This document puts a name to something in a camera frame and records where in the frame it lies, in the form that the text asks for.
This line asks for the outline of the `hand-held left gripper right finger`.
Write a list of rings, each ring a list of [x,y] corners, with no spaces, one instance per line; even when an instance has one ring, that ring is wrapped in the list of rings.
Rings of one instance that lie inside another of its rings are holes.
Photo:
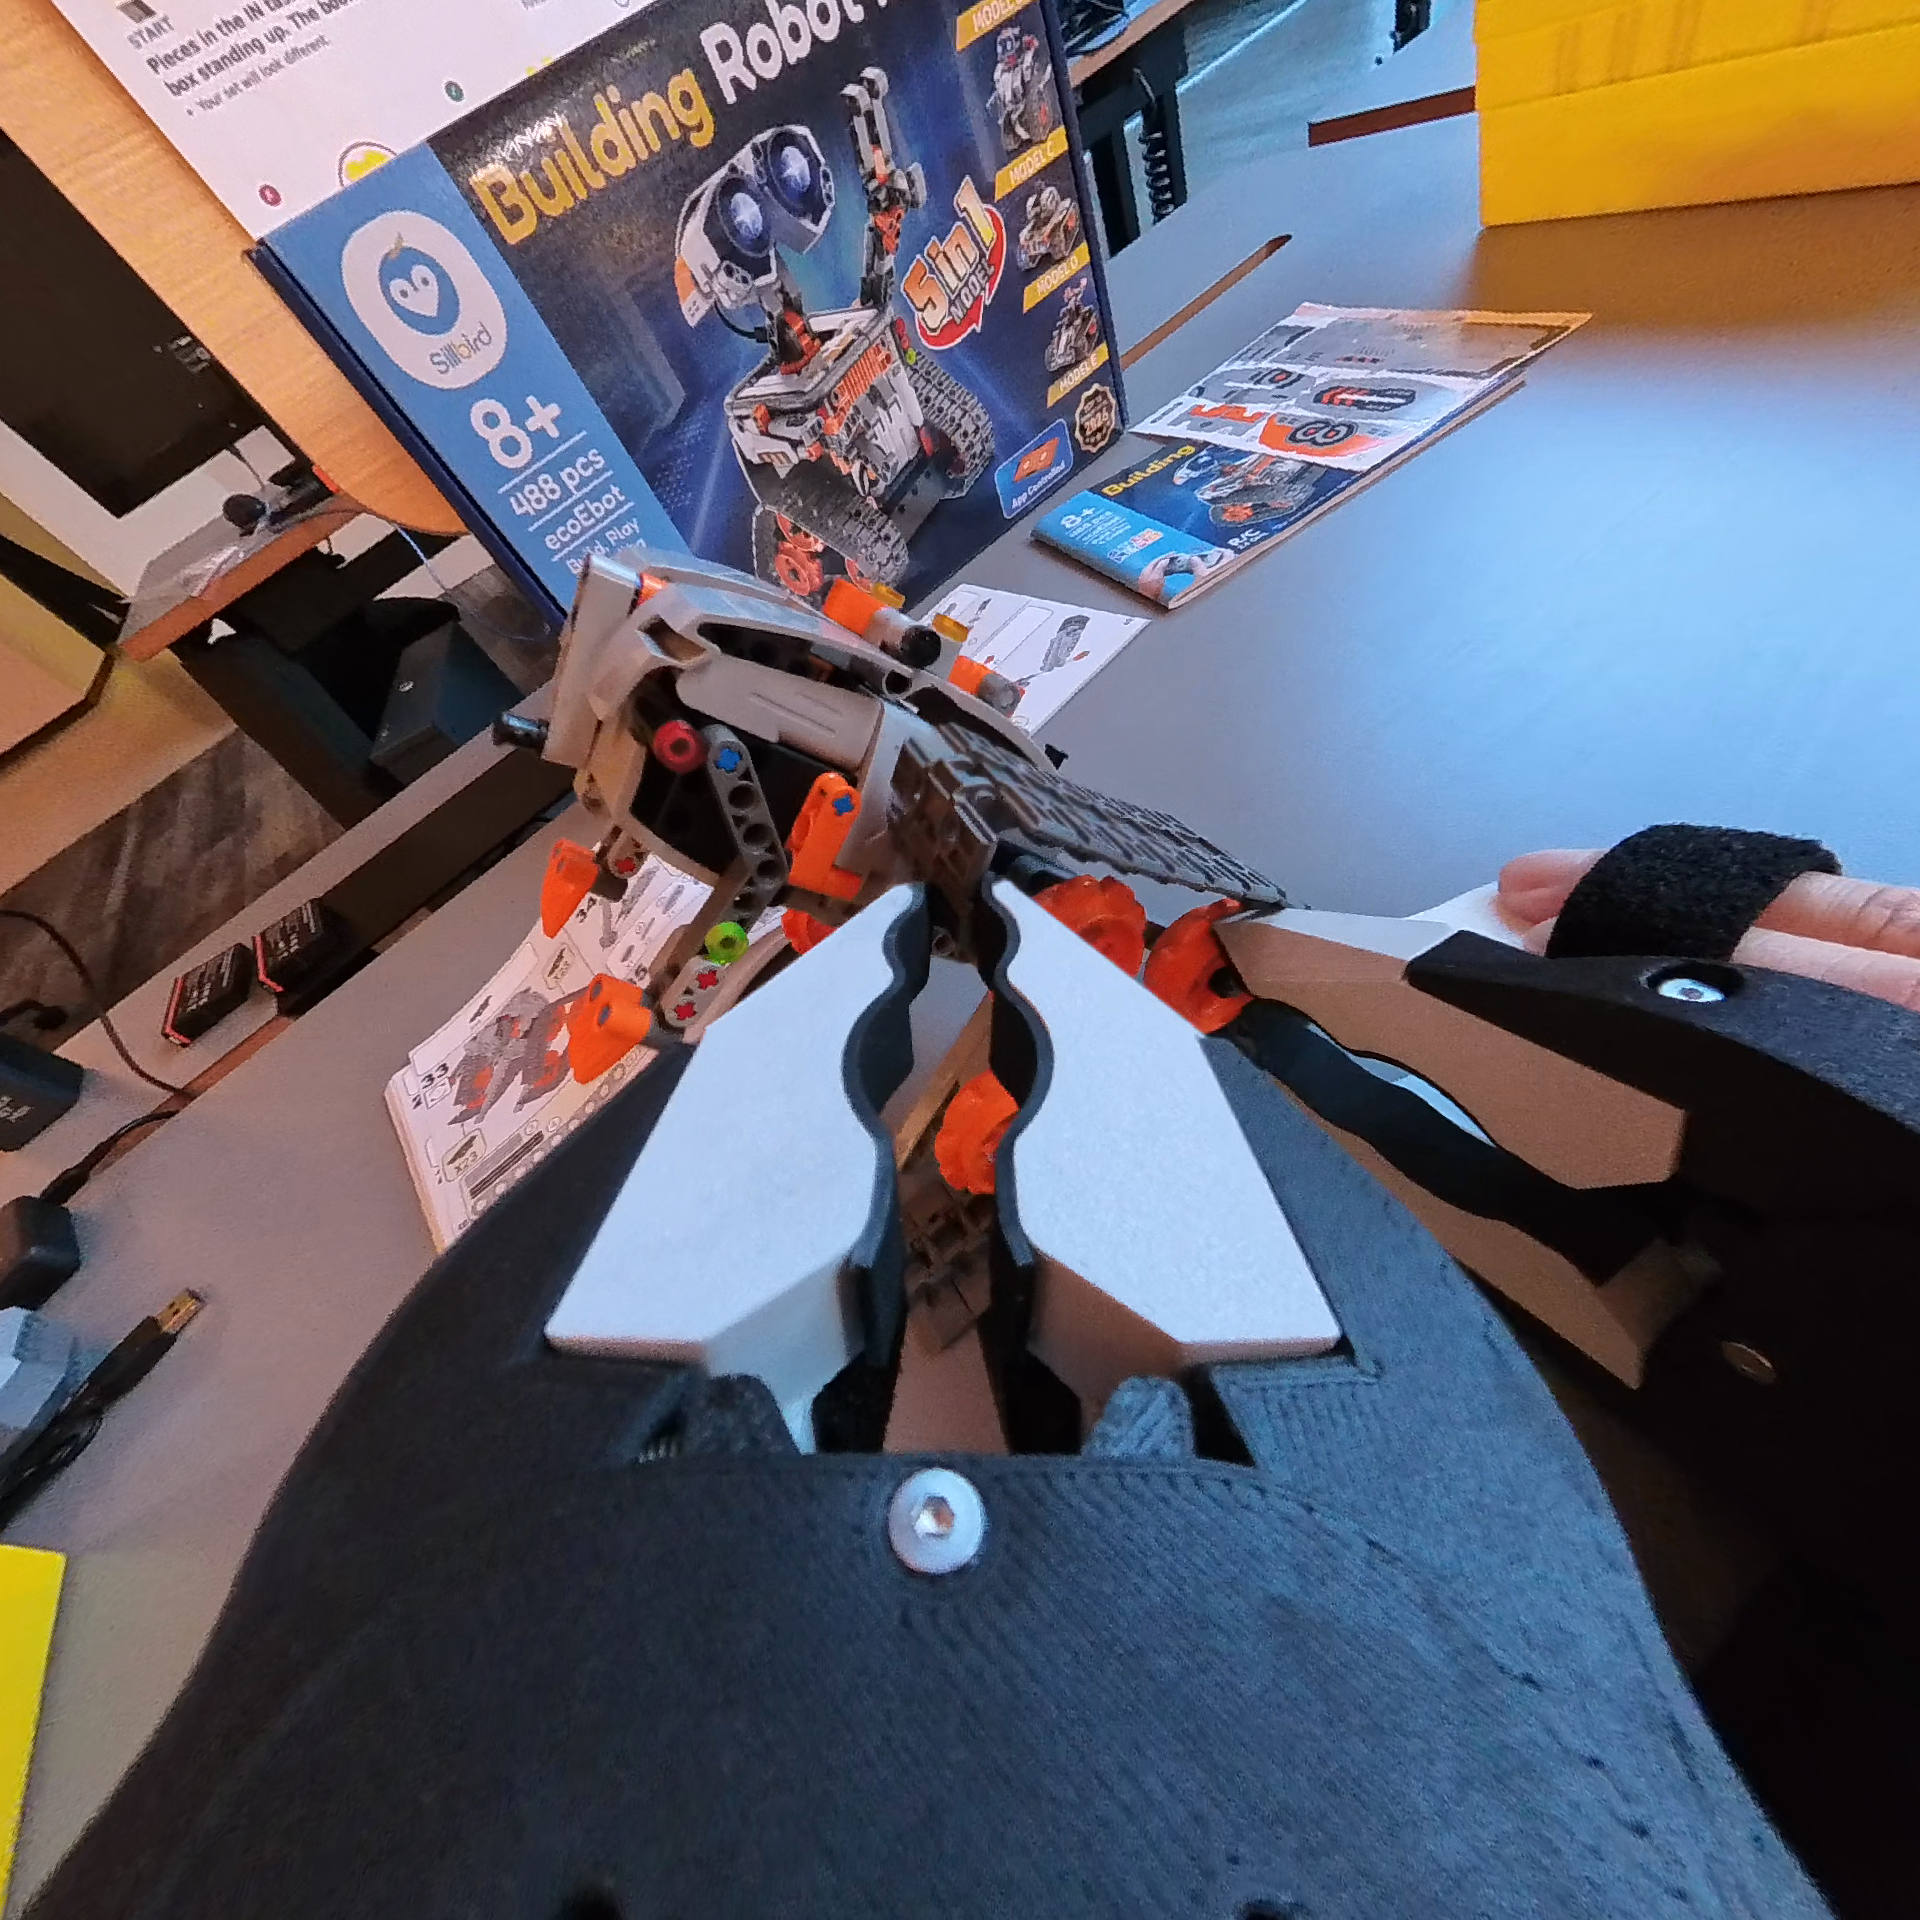
[[[1010,1451],[1080,1450],[1132,1376],[1305,1360],[1342,1332],[1222,1069],[1240,1055],[1009,880],[980,896],[996,1148],[980,1320]]]

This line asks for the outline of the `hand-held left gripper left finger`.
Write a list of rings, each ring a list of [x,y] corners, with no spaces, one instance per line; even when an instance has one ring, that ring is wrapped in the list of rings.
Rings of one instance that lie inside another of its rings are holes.
[[[915,1062],[920,989],[906,883],[714,1021],[546,1340],[755,1376],[803,1450],[877,1451],[906,1331],[881,1109]]]

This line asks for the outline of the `dark grey toy track belt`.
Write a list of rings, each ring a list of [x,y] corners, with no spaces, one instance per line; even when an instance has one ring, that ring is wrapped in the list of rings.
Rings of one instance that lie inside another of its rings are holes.
[[[937,891],[952,935],[979,964],[980,896],[992,880],[1035,899],[1138,984],[1145,914],[1116,878],[1084,878],[1085,867],[1236,903],[1281,903],[1266,880],[1170,815],[1069,784],[968,727],[910,741],[894,788],[891,845]],[[996,1202],[996,1148],[1016,1116],[1018,1101],[992,1068],[946,1101],[933,1158],[953,1200],[973,1216]]]

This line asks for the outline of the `grey orange block toy robot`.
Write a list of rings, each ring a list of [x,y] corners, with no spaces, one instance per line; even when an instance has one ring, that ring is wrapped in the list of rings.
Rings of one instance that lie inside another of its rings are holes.
[[[949,655],[930,624],[874,591],[837,583],[816,610],[732,567],[644,546],[587,562],[550,692],[546,719],[496,725],[499,741],[573,774],[597,831],[550,855],[542,922],[568,922],[587,894],[620,899],[629,855],[710,885],[665,951],[661,989],[602,980],[580,1000],[568,1039],[580,1082],[636,1047],[693,1037],[742,994],[753,926],[772,909],[794,954],[906,883],[944,914],[891,845],[910,741],[962,727],[1061,778],[1016,725],[1013,684]],[[1260,903],[1107,867],[1082,876],[1116,878],[1138,901],[1136,978],[1152,994],[1202,1035],[1235,1021],[1244,998],[1212,994],[1228,964],[1213,926]]]

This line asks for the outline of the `grey desk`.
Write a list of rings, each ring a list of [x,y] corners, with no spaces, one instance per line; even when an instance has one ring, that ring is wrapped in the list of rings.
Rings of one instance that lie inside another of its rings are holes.
[[[1587,311],[1525,389],[1160,614],[1049,728],[1296,899],[1411,914],[1651,822],[1916,883],[1916,187],[1484,231],[1476,124],[1242,166],[1125,250],[1177,392],[1298,301]],[[56,1310],[209,1308],[14,1526],[67,1558],[20,1912],[168,1714],[265,1503],[435,1250],[382,1095],[509,955],[530,837],[92,1186]]]

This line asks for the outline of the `person's right hand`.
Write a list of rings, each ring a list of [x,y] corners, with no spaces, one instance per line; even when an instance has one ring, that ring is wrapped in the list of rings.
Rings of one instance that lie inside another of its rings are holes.
[[[1595,847],[1514,856],[1498,878],[1498,914],[1530,951],[1544,954],[1569,894],[1597,860]],[[1819,978],[1916,1011],[1918,891],[1804,872],[1744,932],[1733,962]]]

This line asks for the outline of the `open instruction booklet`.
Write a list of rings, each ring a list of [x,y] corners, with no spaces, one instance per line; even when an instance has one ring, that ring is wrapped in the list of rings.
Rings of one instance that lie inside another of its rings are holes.
[[[962,583],[930,618],[949,655],[1018,691],[1013,719],[1042,728],[1147,626],[1147,614],[1080,607]],[[632,1050],[589,1083],[569,1068],[569,1013],[598,976],[661,989],[665,951],[710,885],[657,855],[625,855],[620,899],[584,896],[568,922],[534,924],[512,958],[398,1068],[387,1107],[426,1227],[442,1253],[650,1066]]]

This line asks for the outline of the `black battery pack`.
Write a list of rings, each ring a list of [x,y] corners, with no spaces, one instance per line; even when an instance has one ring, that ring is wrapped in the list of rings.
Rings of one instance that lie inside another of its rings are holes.
[[[174,978],[160,1035],[185,1050],[243,1007],[256,984],[253,943],[230,943]]]
[[[278,1000],[334,976],[350,948],[340,914],[322,899],[308,899],[253,935],[253,972]]]

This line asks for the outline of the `blue cover booklet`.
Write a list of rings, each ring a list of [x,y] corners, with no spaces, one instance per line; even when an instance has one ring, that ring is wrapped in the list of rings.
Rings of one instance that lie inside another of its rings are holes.
[[[1522,384],[1505,374],[1378,469],[1345,470],[1268,450],[1180,442],[1044,511],[1035,539],[1160,607],[1222,583],[1244,562]]]

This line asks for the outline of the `black power adapter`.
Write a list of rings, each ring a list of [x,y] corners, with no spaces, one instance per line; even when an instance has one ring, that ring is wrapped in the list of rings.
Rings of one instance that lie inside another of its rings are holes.
[[[0,1216],[0,1308],[38,1310],[81,1268],[81,1237],[65,1202],[16,1196]]]

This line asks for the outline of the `grey device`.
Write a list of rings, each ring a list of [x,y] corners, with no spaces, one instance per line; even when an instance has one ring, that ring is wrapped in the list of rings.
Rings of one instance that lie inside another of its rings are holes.
[[[46,1311],[2,1310],[2,1468],[70,1399],[81,1381],[81,1344],[74,1331]]]

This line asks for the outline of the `yellow sheet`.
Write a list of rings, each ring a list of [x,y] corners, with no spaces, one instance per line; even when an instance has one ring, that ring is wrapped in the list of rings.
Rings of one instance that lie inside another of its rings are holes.
[[[32,1771],[42,1694],[52,1652],[65,1557],[2,1544],[2,1899],[9,1895],[16,1836]]]

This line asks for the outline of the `blue toy robot box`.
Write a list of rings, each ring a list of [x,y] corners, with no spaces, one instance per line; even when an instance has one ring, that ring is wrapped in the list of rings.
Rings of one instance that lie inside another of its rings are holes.
[[[256,262],[500,567],[952,579],[1122,424],[1054,4],[654,4]]]

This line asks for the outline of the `wooden board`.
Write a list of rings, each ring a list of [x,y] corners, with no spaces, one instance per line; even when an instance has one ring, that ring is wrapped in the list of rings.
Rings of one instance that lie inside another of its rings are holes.
[[[465,523],[249,262],[252,240],[51,3],[2,4],[2,124],[293,446],[365,511]]]

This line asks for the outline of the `white printed sheet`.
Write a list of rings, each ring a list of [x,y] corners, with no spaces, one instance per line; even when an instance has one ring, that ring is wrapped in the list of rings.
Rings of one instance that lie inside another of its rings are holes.
[[[640,3],[60,3],[129,95],[261,236]]]

